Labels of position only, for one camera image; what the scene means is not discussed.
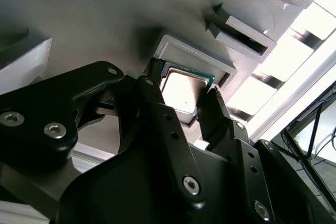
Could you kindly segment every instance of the gray 3d-printed tray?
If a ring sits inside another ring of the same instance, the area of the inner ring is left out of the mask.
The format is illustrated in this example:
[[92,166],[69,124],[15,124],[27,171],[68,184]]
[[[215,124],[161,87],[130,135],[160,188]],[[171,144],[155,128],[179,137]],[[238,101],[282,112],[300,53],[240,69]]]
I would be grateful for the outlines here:
[[218,61],[169,34],[162,36],[153,57],[212,74],[215,77],[214,83],[222,89],[225,89],[237,74],[232,63]]

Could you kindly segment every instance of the black cable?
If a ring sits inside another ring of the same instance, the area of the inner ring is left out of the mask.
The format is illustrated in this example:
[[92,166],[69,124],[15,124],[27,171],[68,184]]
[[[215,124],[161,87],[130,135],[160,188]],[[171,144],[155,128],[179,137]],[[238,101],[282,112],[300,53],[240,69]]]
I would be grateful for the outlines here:
[[[318,164],[321,164],[321,163],[323,163],[323,162],[325,162],[325,161],[326,161],[326,159],[324,159],[324,160],[320,160],[319,162],[313,164],[313,166],[316,166],[316,165],[318,165]],[[298,169],[298,170],[295,170],[295,171],[296,171],[296,172],[299,172],[299,171],[301,171],[301,170],[304,170],[304,169],[301,168],[301,169]]]
[[334,148],[334,150],[336,151],[335,143],[334,143],[335,136],[336,136],[336,127],[334,128],[334,131],[332,132],[332,135],[331,135],[331,137],[332,137],[331,144],[332,144],[332,147]]
[[316,157],[319,155],[319,153],[326,147],[326,145],[329,144],[334,138],[335,138],[335,136],[332,137],[331,139],[329,139],[329,140],[322,146],[322,148],[320,148],[319,151],[315,154],[314,158],[316,158]]

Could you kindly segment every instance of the rectangular slot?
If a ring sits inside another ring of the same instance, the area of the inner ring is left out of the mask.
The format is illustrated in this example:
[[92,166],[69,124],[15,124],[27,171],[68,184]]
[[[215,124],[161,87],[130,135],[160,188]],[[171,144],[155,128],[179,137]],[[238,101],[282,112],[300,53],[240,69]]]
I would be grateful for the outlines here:
[[245,34],[242,34],[241,32],[237,31],[235,28],[230,27],[228,25],[221,25],[220,30],[227,34],[230,35],[232,38],[238,40],[245,46],[249,47],[252,49],[254,52],[258,53],[259,55],[262,55],[266,50],[267,47],[263,46],[262,44],[252,40]]

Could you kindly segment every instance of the silver screw head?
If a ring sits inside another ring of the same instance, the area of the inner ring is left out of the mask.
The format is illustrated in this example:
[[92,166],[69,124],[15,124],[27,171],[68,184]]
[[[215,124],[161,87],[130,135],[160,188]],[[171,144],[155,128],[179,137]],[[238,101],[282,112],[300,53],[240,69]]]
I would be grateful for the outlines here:
[[245,127],[239,122],[236,122],[236,125],[242,130],[245,129]]
[[48,123],[44,127],[44,134],[54,139],[61,139],[67,134],[67,129],[61,123]]
[[265,144],[271,151],[273,150],[273,146],[269,141],[265,141]]
[[108,71],[112,74],[117,74],[118,73],[114,68],[109,68]]
[[200,193],[200,187],[198,185],[198,182],[190,176],[186,176],[183,179],[183,185],[185,187],[185,189],[192,195],[197,195]]
[[25,117],[15,111],[7,111],[0,115],[0,123],[8,127],[16,127],[25,121]]
[[152,82],[150,79],[146,79],[146,82],[147,82],[149,85],[154,85],[154,82]]
[[262,217],[264,221],[269,221],[270,218],[269,212],[263,204],[261,204],[259,201],[256,200],[254,202],[254,209],[260,215],[260,217]]

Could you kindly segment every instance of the bolt hole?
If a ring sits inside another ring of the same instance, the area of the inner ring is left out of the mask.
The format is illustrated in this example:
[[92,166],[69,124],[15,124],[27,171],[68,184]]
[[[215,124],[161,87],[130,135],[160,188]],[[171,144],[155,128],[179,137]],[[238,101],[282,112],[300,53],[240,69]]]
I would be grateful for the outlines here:
[[118,73],[114,68],[109,68],[108,71],[112,74],[117,74]]
[[172,117],[171,117],[170,115],[168,115],[168,114],[164,115],[164,117],[165,117],[168,121],[173,120]]
[[154,85],[154,82],[152,82],[150,79],[146,79],[146,82],[147,82],[149,85]]
[[60,130],[60,128],[58,126],[51,126],[49,128],[49,131],[55,132],[55,133],[60,133],[61,132],[61,130]]
[[174,138],[174,139],[179,139],[179,135],[177,133],[175,133],[175,132],[172,132],[170,134],[170,136],[172,136],[172,138]]
[[188,184],[188,187],[191,188],[191,189],[195,189],[196,188],[195,183],[192,182],[192,181],[188,181],[187,184]]
[[248,152],[248,155],[251,157],[251,158],[254,158],[254,155],[252,152]]
[[18,121],[17,116],[12,115],[12,114],[9,114],[8,116],[6,116],[5,119],[7,122],[10,122],[10,123],[16,123]]
[[251,169],[252,172],[258,173],[258,170],[254,166],[251,166],[250,169]]

